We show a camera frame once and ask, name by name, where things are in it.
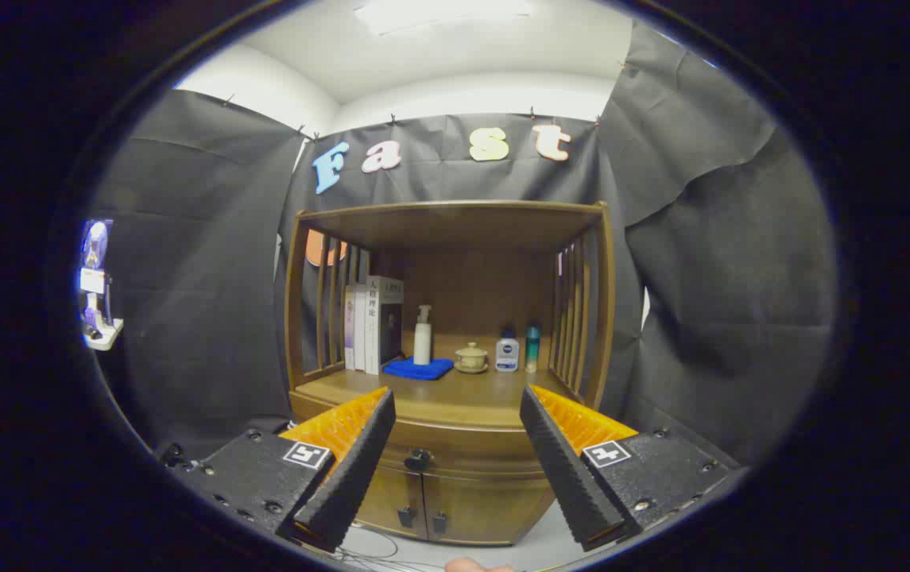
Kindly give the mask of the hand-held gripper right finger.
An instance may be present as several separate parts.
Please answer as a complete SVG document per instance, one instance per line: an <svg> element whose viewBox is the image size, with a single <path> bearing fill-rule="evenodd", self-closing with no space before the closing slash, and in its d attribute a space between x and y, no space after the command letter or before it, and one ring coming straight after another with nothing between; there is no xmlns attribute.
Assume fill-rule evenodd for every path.
<svg viewBox="0 0 910 572"><path fill-rule="evenodd" d="M521 424L583 550L643 535L691 510L732 468L671 431L639 432L537 385Z"/></svg>

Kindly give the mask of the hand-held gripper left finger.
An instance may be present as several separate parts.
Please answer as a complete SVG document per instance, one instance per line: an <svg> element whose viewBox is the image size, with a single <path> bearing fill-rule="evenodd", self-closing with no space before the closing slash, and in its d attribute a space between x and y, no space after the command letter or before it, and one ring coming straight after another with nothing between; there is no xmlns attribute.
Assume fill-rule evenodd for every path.
<svg viewBox="0 0 910 572"><path fill-rule="evenodd" d="M286 431L248 427L204 457L172 444L165 466L230 517L331 553L360 510L396 418L392 390L380 387Z"/></svg>

